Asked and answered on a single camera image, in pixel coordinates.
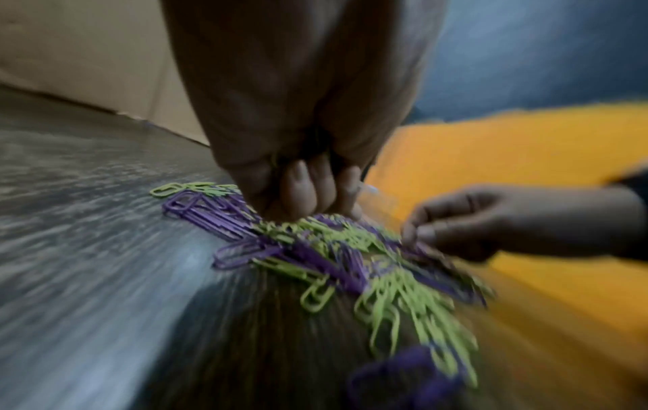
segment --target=hand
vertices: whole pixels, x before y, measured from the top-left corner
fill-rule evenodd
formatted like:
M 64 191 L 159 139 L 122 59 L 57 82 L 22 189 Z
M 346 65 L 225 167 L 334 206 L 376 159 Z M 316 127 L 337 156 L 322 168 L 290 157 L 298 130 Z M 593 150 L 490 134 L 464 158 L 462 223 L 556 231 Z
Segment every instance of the hand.
M 618 254 L 645 238 L 642 200 L 623 186 L 475 186 L 417 206 L 403 242 L 423 242 L 469 261 L 497 251 L 586 257 Z
M 162 3 L 214 158 L 246 200 L 271 220 L 358 216 L 360 170 L 408 114 L 446 0 Z M 313 153 L 316 129 L 331 157 Z

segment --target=pile of paper clips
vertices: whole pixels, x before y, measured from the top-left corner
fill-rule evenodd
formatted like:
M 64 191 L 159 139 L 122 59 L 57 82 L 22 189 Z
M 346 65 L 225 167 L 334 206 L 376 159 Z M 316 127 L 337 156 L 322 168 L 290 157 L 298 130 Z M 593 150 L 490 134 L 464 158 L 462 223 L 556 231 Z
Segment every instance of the pile of paper clips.
M 235 185 L 174 182 L 150 194 L 167 198 L 162 205 L 165 214 L 233 242 L 215 253 L 213 266 L 219 270 L 253 263 L 302 280 L 309 286 L 300 303 L 311 313 L 322 310 L 337 290 L 357 297 L 354 312 L 370 328 L 369 348 L 377 357 L 382 356 L 376 347 L 381 326 L 391 324 L 392 357 L 349 379 L 348 398 L 354 407 L 362 407 L 358 383 L 385 369 L 422 365 L 435 370 L 432 380 L 386 408 L 423 408 L 461 385 L 477 385 L 470 362 L 477 342 L 452 315 L 452 299 L 485 307 L 485 295 L 492 290 L 441 255 L 404 248 L 397 234 L 340 215 L 317 215 L 294 224 L 265 222 Z M 396 354 L 401 312 L 412 320 L 423 347 Z

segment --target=beige wall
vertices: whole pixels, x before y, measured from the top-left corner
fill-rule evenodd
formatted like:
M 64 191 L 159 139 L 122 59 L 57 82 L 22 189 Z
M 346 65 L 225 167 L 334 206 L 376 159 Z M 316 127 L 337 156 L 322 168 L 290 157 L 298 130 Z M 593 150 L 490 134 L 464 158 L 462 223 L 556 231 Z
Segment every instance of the beige wall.
M 171 58 L 157 0 L 0 1 L 0 82 L 207 142 Z

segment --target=dark sleeve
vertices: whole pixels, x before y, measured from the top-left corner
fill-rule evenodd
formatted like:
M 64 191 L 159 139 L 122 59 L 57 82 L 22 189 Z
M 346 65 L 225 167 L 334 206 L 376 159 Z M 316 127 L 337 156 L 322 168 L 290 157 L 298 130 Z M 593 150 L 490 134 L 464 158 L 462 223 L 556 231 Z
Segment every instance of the dark sleeve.
M 648 171 L 623 178 L 615 183 L 625 185 L 633 190 L 643 201 L 646 214 L 648 214 Z M 648 236 L 617 256 L 625 259 L 648 261 Z

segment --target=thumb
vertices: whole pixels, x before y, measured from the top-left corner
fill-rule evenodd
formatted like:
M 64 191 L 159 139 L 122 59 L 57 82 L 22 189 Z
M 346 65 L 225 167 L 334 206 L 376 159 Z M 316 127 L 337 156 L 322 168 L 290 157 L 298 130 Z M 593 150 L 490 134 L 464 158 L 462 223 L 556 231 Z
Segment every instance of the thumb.
M 490 239 L 494 219 L 493 214 L 483 212 L 437 220 L 419 226 L 416 239 L 435 248 Z

